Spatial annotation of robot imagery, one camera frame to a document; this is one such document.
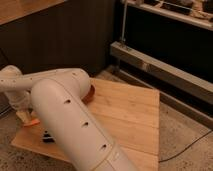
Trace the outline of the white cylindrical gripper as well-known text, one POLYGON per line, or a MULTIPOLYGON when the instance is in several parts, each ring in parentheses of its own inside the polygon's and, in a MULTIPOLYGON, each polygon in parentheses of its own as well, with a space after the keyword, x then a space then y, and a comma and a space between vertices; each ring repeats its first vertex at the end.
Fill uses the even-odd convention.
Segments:
POLYGON ((21 119, 23 123, 29 123, 31 121, 31 115, 28 110, 30 106, 30 94, 24 91, 10 91, 5 93, 9 100, 9 104, 15 110, 16 115, 21 119))

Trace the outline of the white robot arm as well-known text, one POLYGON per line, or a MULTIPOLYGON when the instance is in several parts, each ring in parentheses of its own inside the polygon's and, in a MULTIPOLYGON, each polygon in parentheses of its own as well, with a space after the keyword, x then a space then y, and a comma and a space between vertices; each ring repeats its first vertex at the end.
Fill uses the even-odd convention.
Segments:
POLYGON ((93 94, 83 69, 24 74, 8 65, 0 70, 0 92, 24 125, 44 125, 77 171, 138 171, 83 103, 93 94))

